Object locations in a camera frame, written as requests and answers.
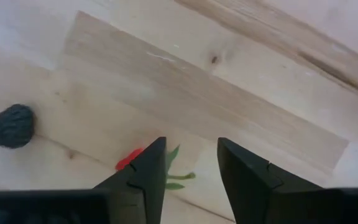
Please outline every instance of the wooden floor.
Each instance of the wooden floor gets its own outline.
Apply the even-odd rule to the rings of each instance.
[[[358,93],[174,1],[0,0],[0,111],[37,135],[0,148],[0,189],[90,188],[159,136],[180,144],[162,223],[232,223],[227,137],[323,187],[358,186]]]

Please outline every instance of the small plant sprig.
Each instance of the small plant sprig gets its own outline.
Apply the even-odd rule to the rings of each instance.
[[[190,172],[187,175],[170,175],[168,173],[169,169],[171,168],[172,162],[173,160],[177,157],[178,153],[179,153],[179,147],[180,145],[178,145],[172,152],[168,152],[165,158],[165,172],[167,173],[167,181],[168,179],[171,180],[188,180],[188,179],[194,179],[196,178],[196,174],[194,172]],[[185,188],[184,185],[179,184],[179,183],[175,183],[175,182],[170,182],[170,183],[166,183],[165,184],[165,189],[167,190],[180,190]]]

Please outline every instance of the red object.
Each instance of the red object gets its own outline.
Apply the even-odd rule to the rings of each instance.
[[[143,149],[142,148],[138,148],[133,150],[129,156],[121,159],[117,164],[116,164],[116,170],[122,170],[126,165],[128,165],[129,163],[131,163],[132,160],[134,160],[140,153],[142,153]]]

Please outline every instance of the green plant leaf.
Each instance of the green plant leaf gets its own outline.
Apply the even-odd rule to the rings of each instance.
[[[178,145],[172,152],[167,153],[166,158],[165,158],[165,172],[166,173],[168,173],[168,170],[169,170],[169,168],[171,168],[173,160],[178,155],[179,147],[180,147],[180,145]]]
[[[167,179],[173,179],[173,180],[188,180],[188,179],[194,179],[196,178],[196,174],[194,172],[191,172],[187,175],[168,175]]]
[[[165,189],[167,190],[180,190],[180,189],[184,189],[185,186],[183,186],[182,184],[178,184],[178,183],[166,183],[165,184]]]

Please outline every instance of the dark gray pom-pom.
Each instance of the dark gray pom-pom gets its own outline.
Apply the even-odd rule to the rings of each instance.
[[[23,147],[34,135],[35,117],[28,106],[15,104],[0,113],[0,146]]]

